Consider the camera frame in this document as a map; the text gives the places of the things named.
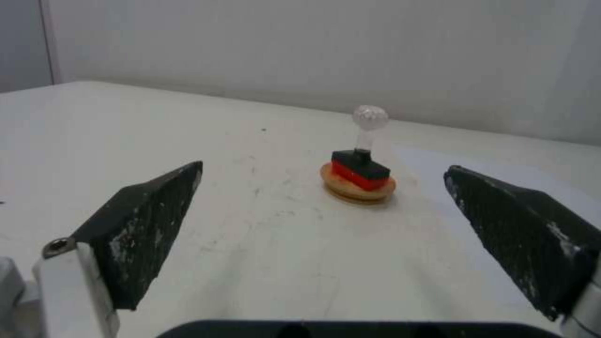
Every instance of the screw head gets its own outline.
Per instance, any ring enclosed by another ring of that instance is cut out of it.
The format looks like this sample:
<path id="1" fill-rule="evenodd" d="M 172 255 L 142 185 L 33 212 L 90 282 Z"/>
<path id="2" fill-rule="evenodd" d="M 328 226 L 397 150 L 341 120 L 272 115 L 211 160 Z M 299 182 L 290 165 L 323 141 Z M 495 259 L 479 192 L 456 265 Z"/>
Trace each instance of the screw head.
<path id="1" fill-rule="evenodd" d="M 66 253 L 76 248 L 75 239 L 71 237 L 58 238 L 46 244 L 41 251 L 44 259 Z"/>

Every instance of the clear light bulb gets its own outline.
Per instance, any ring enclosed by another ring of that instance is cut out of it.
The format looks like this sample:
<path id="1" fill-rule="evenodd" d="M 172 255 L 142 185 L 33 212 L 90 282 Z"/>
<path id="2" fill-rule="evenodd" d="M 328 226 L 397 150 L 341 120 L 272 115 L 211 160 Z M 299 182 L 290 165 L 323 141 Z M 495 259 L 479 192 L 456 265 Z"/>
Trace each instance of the clear light bulb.
<path id="1" fill-rule="evenodd" d="M 359 126 L 355 150 L 362 153 L 371 153 L 374 131 L 386 126 L 388 114 L 380 107 L 359 106 L 353 113 L 353 121 Z"/>

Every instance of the wooden disk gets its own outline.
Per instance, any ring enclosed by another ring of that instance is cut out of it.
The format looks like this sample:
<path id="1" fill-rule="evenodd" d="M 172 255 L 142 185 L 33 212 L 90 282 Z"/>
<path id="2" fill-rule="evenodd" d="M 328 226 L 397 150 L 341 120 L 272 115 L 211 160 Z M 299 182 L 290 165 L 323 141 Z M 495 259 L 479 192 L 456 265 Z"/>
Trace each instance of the wooden disk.
<path id="1" fill-rule="evenodd" d="M 377 204 L 388 199 L 397 187 L 397 182 L 391 176 L 386 185 L 372 190 L 366 191 L 355 185 L 353 182 L 332 171 L 332 163 L 324 164 L 319 171 L 322 175 L 323 182 L 328 190 L 334 196 L 342 198 L 345 201 L 359 204 Z"/>

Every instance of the table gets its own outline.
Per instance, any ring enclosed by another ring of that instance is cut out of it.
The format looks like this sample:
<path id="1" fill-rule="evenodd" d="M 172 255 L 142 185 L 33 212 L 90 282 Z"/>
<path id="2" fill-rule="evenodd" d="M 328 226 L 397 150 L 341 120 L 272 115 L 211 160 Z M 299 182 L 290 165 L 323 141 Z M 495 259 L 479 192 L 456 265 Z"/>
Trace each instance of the table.
<path id="1" fill-rule="evenodd" d="M 399 147 L 537 168 L 601 200 L 601 148 L 391 121 L 386 207 L 324 192 L 349 115 L 102 82 L 0 95 L 0 254 L 25 277 L 119 188 L 204 162 L 180 234 L 122 337 L 197 319 L 511 321 L 557 331 L 467 221 L 446 226 Z"/>

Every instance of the wall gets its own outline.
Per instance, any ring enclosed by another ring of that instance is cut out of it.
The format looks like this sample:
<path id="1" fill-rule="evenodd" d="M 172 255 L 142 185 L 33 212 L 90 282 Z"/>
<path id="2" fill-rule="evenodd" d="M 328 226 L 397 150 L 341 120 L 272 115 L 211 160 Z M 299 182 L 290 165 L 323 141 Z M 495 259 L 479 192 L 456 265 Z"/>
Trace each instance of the wall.
<path id="1" fill-rule="evenodd" d="M 601 144 L 599 100 L 573 89 L 601 79 L 595 0 L 45 1 L 62 81 Z"/>
<path id="2" fill-rule="evenodd" d="M 38 0 L 0 1 L 0 93 L 50 85 Z"/>

